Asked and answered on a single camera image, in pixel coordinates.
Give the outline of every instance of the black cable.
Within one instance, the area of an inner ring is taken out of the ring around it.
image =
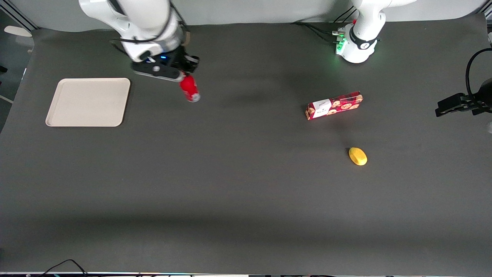
[[[489,112],[489,113],[492,113],[492,110],[487,110],[485,109],[484,107],[482,107],[481,104],[478,103],[478,101],[475,99],[475,97],[473,96],[472,92],[471,92],[471,88],[470,88],[470,68],[471,68],[471,64],[473,63],[473,60],[480,54],[480,53],[483,53],[483,52],[486,52],[486,51],[492,51],[492,48],[485,48],[485,49],[482,49],[480,51],[478,51],[477,53],[473,54],[473,56],[471,56],[470,60],[468,61],[468,65],[466,65],[466,73],[464,75],[464,81],[466,83],[466,91],[468,93],[468,97],[471,98],[471,100],[473,101],[473,103],[481,110],[481,111],[484,111],[484,112]]]
[[[323,33],[323,34],[327,34],[327,35],[331,35],[332,34],[332,32],[330,32],[330,31],[325,31],[323,29],[320,29],[320,28],[316,27],[313,24],[309,24],[309,23],[306,23],[306,22],[295,21],[295,22],[292,22],[291,24],[292,25],[306,26],[308,28],[313,28],[313,29],[317,30],[318,32]]]
[[[64,263],[68,262],[68,261],[70,261],[70,262],[74,263],[74,264],[75,264],[75,265],[76,265],[76,266],[80,269],[80,271],[82,271],[82,274],[84,275],[84,277],[87,277],[87,271],[85,271],[85,270],[84,270],[84,269],[83,269],[83,268],[82,268],[82,267],[81,267],[81,266],[80,266],[80,265],[79,265],[76,261],[74,261],[74,260],[72,260],[72,259],[64,260],[63,262],[61,262],[61,263],[59,263],[59,264],[57,264],[57,265],[55,265],[55,266],[50,267],[47,271],[45,271],[45,272],[44,272],[43,274],[41,274],[40,276],[45,276],[45,275],[46,275],[48,272],[50,272],[53,268],[55,268],[55,267],[57,267],[57,266],[59,266],[59,265],[62,265],[62,264],[64,264]]]
[[[340,17],[342,17],[344,14],[346,14],[347,12],[349,12],[354,6],[351,6],[350,9],[348,9],[346,12],[344,12],[343,14],[341,14],[339,17],[337,17],[333,23],[336,23],[338,19],[340,19]]]
[[[169,2],[171,3],[171,6],[169,7],[169,11],[168,11],[168,14],[167,14],[167,21],[164,24],[164,27],[162,27],[162,30],[160,30],[159,34],[156,37],[149,38],[149,39],[142,39],[142,40],[139,40],[139,39],[126,39],[126,38],[120,38],[120,37],[118,37],[118,38],[114,38],[113,40],[123,41],[123,42],[145,43],[145,42],[154,41],[157,38],[159,38],[166,31],[167,26],[169,25],[169,22],[171,22],[171,15],[172,15],[172,11],[173,11],[174,5],[172,5],[172,2],[171,1],[169,1]]]
[[[320,39],[326,41],[326,42],[333,42],[332,40],[329,40],[327,38],[325,38],[324,36],[320,35],[320,33],[318,33],[315,29],[312,29],[311,27],[307,26],[307,28],[309,30],[311,30],[313,33],[315,33]]]
[[[347,20],[356,11],[357,11],[357,9],[353,10],[347,17],[345,17],[345,19],[342,22],[345,22],[345,20]]]
[[[128,54],[123,50],[121,49],[119,46],[116,45],[116,43],[114,43],[113,41],[109,41],[111,43],[111,45],[118,51],[122,52],[123,54],[125,54],[126,56],[128,56]]]
[[[180,12],[178,11],[178,9],[176,9],[176,6],[174,6],[173,2],[172,1],[169,1],[171,3],[171,7],[176,11],[176,13],[178,14],[179,18],[181,19],[181,22],[183,23],[183,27],[184,29],[189,32],[189,28],[188,28],[188,24],[186,24],[186,21],[185,19],[183,18],[183,16],[181,16]]]
[[[295,22],[292,22],[291,25],[299,25],[299,26],[305,26],[307,27],[309,30],[313,31],[313,33],[315,33],[320,39],[326,41],[326,42],[332,42],[332,40],[329,40],[325,37],[323,37],[320,33],[322,34],[325,34],[325,35],[331,35],[331,32],[329,31],[325,31],[323,29],[320,29],[316,26],[314,26],[313,24],[309,24],[309,23],[305,23],[305,22],[301,22],[300,20],[298,21],[295,21]]]

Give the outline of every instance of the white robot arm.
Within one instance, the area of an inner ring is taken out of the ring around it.
[[[355,24],[348,24],[333,32],[339,41],[336,54],[351,63],[362,63],[374,53],[377,35],[386,23],[382,9],[410,4],[416,0],[352,0],[359,11]]]
[[[181,16],[170,0],[79,0],[79,5],[120,34],[114,40],[122,43],[137,74],[179,82],[183,72],[198,66],[199,58],[182,46]]]

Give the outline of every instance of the yellow toy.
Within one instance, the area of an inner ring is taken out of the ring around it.
[[[354,164],[358,166],[363,166],[368,162],[368,157],[362,151],[362,149],[357,148],[357,147],[352,147],[348,150],[348,156],[354,162]]]

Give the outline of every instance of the dark gray mat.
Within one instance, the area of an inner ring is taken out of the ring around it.
[[[433,111],[488,47],[482,15],[388,23],[361,65],[299,26],[192,31],[195,104],[134,75],[114,32],[34,33],[0,135],[2,271],[73,258],[92,272],[491,275],[492,118]],[[58,81],[78,77],[130,78],[119,127],[45,125]],[[356,90],[359,109],[304,118]]]

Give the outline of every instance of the red bottle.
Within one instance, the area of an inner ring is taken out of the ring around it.
[[[196,87],[195,79],[191,75],[186,75],[183,81],[180,82],[181,89],[184,92],[184,96],[190,102],[196,102],[200,100],[200,92]]]

